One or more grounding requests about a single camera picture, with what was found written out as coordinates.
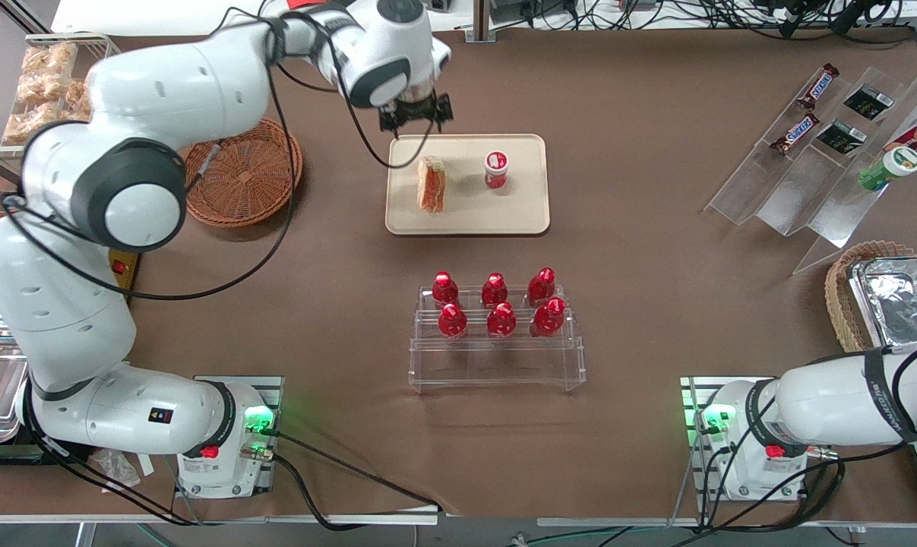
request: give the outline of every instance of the brown table surface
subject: brown table surface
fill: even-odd
[[[838,40],[784,43],[743,31],[504,31],[492,45],[444,35],[454,61],[454,134],[545,139],[552,225],[535,238],[398,238],[383,225],[386,171],[343,101],[277,78],[305,153],[297,218],[260,273],[191,302],[135,301],[136,366],[193,375],[284,375],[281,429],[467,516],[666,518],[688,447],[679,378],[778,375],[838,353],[824,269],[790,277],[812,236],[701,212],[761,132],[825,62],[909,82],[917,49]],[[289,62],[299,75],[312,70]],[[375,128],[372,112],[361,113]],[[419,125],[409,127],[420,131]],[[386,153],[388,136],[370,131]],[[208,288],[256,262],[279,218],[249,231],[191,219],[144,257],[138,288]],[[893,184],[855,240],[917,249],[917,174]],[[586,340],[587,383],[418,395],[406,381],[416,288],[438,270],[525,283],[551,266]],[[416,502],[283,445],[324,512]],[[170,500],[163,464],[140,488]],[[205,518],[305,514],[292,481]],[[759,516],[770,522],[787,509]],[[54,468],[0,468],[0,513],[117,514],[136,508]],[[694,513],[688,502],[683,514]],[[825,520],[917,523],[905,454],[851,464]]]

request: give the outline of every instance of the green indicator light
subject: green indicator light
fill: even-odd
[[[261,433],[268,426],[273,425],[273,411],[266,405],[249,407],[245,409],[245,428],[250,432]]]

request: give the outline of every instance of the wicker basket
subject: wicker basket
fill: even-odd
[[[290,180],[286,136],[278,122],[261,120],[250,131],[224,139],[222,149],[188,192],[188,212],[205,224],[223,228],[266,220],[292,197],[302,175],[302,152],[290,135],[296,176]],[[213,142],[191,146],[185,156],[185,186],[208,158]]]
[[[826,309],[830,322],[836,331],[836,338],[845,351],[862,351],[874,345],[869,336],[857,324],[856,304],[849,283],[846,268],[857,260],[871,260],[886,256],[910,256],[914,249],[895,242],[863,242],[847,249],[840,259],[830,266],[826,274]]]

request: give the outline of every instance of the red bottle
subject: red bottle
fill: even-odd
[[[506,287],[506,278],[502,273],[490,274],[489,280],[482,285],[482,307],[493,309],[509,298],[509,288]]]
[[[532,324],[529,325],[529,334],[533,338],[555,335],[563,326],[565,312],[566,302],[563,302],[562,298],[550,298],[549,302],[537,309],[536,315],[532,318]]]
[[[468,333],[468,318],[455,304],[445,304],[438,315],[438,330],[444,338],[464,338]]]
[[[435,284],[431,286],[431,297],[435,299],[435,307],[438,309],[443,308],[445,304],[458,305],[458,285],[447,271],[439,271],[435,276]]]
[[[489,338],[509,338],[516,330],[516,314],[509,302],[499,302],[492,312],[489,312],[489,319],[485,325],[489,327]]]
[[[556,292],[556,272],[549,267],[539,270],[536,276],[529,281],[529,290],[526,298],[529,308],[538,308],[549,301],[552,293]]]

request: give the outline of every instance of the acrylic display stand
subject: acrylic display stand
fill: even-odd
[[[535,309],[528,307],[525,295],[525,286],[509,287],[517,326],[509,338],[496,340],[485,329],[489,310],[482,309],[482,287],[461,287],[458,299],[468,317],[468,334],[448,340],[438,331],[440,312],[431,287],[421,287],[410,339],[410,385],[418,392],[428,387],[509,384],[547,384],[569,391],[586,381],[583,338],[562,285],[556,285],[556,295],[567,302],[566,320],[551,338],[529,335]]]
[[[784,236],[803,228],[816,232],[819,238],[793,274],[823,263],[843,249],[864,215],[883,194],[882,190],[869,191],[860,186],[857,183],[860,171],[877,162],[884,145],[917,116],[917,77],[905,87],[872,67],[854,84],[847,82],[845,75],[840,76],[816,103],[813,114],[819,118],[819,124],[783,156],[771,149],[770,143],[805,117],[805,109],[795,104],[795,100],[816,82],[821,70],[792,98],[705,207],[719,211],[736,225],[757,216]],[[843,104],[861,84],[869,84],[893,100],[893,106],[874,121]],[[833,120],[864,132],[867,140],[848,155],[830,148],[816,137]]]

